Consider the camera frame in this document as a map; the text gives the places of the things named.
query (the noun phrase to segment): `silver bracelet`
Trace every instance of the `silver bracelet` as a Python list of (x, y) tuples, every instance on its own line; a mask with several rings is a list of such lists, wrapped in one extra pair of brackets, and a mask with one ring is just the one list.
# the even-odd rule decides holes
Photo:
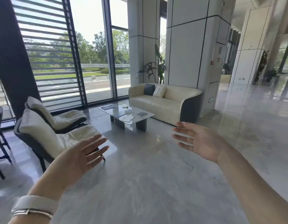
[(17, 216), (17, 215), (28, 215), (29, 213), (45, 215), (49, 217), (50, 219), (52, 219), (52, 214), (45, 212), (45, 211), (39, 211), (39, 210), (34, 210), (34, 209), (17, 210), (12, 214), (12, 217)]

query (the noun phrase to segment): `horizontal louver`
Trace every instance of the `horizontal louver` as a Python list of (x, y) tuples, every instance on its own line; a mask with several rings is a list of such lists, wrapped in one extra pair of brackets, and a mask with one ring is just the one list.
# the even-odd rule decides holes
[(43, 104), (81, 106), (62, 0), (11, 0)]

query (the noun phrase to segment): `hand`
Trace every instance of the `hand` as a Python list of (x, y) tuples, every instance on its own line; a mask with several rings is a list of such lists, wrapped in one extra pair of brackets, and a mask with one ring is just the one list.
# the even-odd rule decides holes
[(184, 149), (198, 154), (204, 159), (217, 163), (222, 150), (231, 148), (231, 145), (229, 145), (224, 138), (206, 127), (187, 122), (177, 122), (176, 125), (179, 127), (173, 128), (175, 132), (190, 137), (184, 137), (178, 134), (173, 134), (172, 137), (179, 141), (192, 144), (193, 146), (182, 142), (178, 142), (177, 144)]
[(101, 136), (99, 134), (91, 137), (62, 152), (30, 190), (29, 195), (59, 200), (68, 186), (103, 160), (103, 156), (100, 155), (107, 151), (109, 146), (93, 152), (107, 141), (107, 138), (99, 139)]

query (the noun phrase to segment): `marble floor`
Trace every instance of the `marble floor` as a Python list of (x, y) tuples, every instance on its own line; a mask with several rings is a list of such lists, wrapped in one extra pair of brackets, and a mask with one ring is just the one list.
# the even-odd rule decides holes
[[(150, 118), (145, 133), (122, 130), (97, 108), (85, 113), (109, 138), (106, 162), (64, 193), (51, 223), (248, 223), (218, 166), (179, 148), (171, 125)], [(221, 83), (215, 110), (199, 124), (226, 138), (288, 201), (288, 99), (268, 86)], [(31, 150), (12, 131), (4, 135), (14, 164), (0, 161), (0, 223), (42, 174)]]

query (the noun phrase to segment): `chair armrest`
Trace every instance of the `chair armrest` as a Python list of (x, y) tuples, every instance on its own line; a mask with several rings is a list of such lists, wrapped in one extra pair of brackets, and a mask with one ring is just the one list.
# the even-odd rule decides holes
[(145, 87), (145, 83), (141, 83), (141, 84), (138, 84), (138, 85), (131, 86), (128, 89), (129, 98), (138, 97), (138, 96), (144, 95), (144, 87)]
[(195, 123), (199, 118), (202, 94), (188, 97), (180, 104), (180, 121)]

